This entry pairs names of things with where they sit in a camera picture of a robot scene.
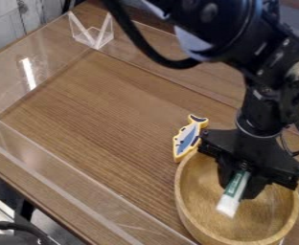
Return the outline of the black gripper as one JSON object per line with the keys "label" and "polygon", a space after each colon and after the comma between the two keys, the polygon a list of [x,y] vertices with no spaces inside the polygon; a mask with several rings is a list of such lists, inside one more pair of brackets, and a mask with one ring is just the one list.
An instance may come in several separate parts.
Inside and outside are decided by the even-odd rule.
{"label": "black gripper", "polygon": [[298,150],[287,147],[283,133],[258,138],[240,128],[203,129],[198,151],[218,163],[219,184],[224,189],[239,170],[246,170],[250,180],[242,195],[252,200],[271,184],[295,190],[299,183]]}

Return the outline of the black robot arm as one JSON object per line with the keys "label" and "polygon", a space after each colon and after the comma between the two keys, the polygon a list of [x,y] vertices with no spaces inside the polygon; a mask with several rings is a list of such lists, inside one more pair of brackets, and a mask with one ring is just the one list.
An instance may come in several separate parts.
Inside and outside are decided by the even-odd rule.
{"label": "black robot arm", "polygon": [[298,152],[286,148],[282,132],[299,129],[299,35],[280,21],[279,0],[141,0],[171,23],[188,57],[171,60],[148,44],[120,0],[103,0],[139,50],[159,64],[188,69],[222,62],[244,78],[246,94],[235,127],[200,133],[198,151],[218,162],[222,187],[238,170],[250,173],[243,197],[254,199],[278,184],[297,189]]}

